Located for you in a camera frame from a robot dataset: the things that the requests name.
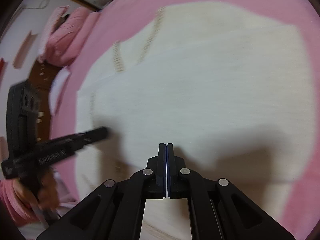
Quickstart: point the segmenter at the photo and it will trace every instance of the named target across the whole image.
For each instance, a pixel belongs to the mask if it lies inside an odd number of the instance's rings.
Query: pink blanket
[[[115,0],[101,13],[80,55],[71,65],[59,112],[52,118],[51,138],[74,132],[76,91],[90,66],[117,40],[126,40],[150,22],[158,8],[175,3],[207,0]],[[319,98],[320,18],[308,0],[216,0],[229,2],[257,14],[298,26],[309,52]],[[305,239],[320,218],[320,137],[303,177],[296,182],[281,224],[297,240]],[[57,166],[69,190],[77,198],[74,159]]]

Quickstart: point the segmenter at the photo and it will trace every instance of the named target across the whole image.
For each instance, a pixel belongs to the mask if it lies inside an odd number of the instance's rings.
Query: pink pillow
[[[79,30],[78,34],[75,36],[70,46],[67,48],[67,51],[61,56],[61,61],[64,65],[70,65],[79,55],[85,41],[91,33],[99,16],[99,12],[93,12],[90,13],[89,16],[86,18],[82,28]]]
[[[38,49],[38,61],[40,63],[43,63],[45,60],[46,45],[50,35],[53,33],[54,28],[57,22],[59,21],[60,17],[68,10],[69,7],[70,5],[55,8],[53,13],[49,17],[40,38],[40,45]]]
[[[90,10],[86,7],[75,9],[69,18],[49,37],[47,42],[46,61],[52,65],[64,66],[61,56],[82,28]]]
[[[62,68],[54,78],[48,97],[49,110],[51,115],[55,115],[58,111],[60,101],[62,99],[62,91],[70,76],[68,67]]]

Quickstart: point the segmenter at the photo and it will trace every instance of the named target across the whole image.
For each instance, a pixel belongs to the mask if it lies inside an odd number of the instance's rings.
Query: wooden headboard
[[[36,60],[28,78],[31,85],[37,89],[41,96],[41,104],[37,119],[38,141],[46,141],[49,139],[51,115],[49,111],[48,96],[52,81],[60,69],[60,67],[50,65],[46,62],[41,64]]]

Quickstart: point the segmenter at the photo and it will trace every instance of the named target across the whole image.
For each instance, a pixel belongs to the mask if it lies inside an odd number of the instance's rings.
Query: white cloth
[[[71,72],[68,66],[65,66],[58,72],[52,82],[48,96],[48,105],[51,116],[55,115],[59,109],[61,97],[63,95],[62,91],[70,74]]]
[[[145,48],[139,41],[150,25],[121,44],[126,71],[116,73],[108,50],[78,92],[77,131],[109,126],[116,134],[80,152],[81,197],[108,179],[105,165],[117,179],[113,166],[142,169],[164,142],[203,177],[228,178],[279,218],[315,134],[310,68],[296,28],[214,2],[166,7],[160,26],[142,63],[130,48]],[[177,219],[181,209],[170,201],[147,202],[145,230],[190,239],[188,220]]]

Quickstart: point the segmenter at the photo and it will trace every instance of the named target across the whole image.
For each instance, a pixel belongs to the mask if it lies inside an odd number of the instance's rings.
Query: human hand
[[[13,180],[13,189],[18,199],[26,206],[36,205],[40,209],[56,209],[59,205],[56,181],[53,172],[48,169],[41,178],[42,188],[38,193],[39,203],[33,193],[21,184],[19,179]]]

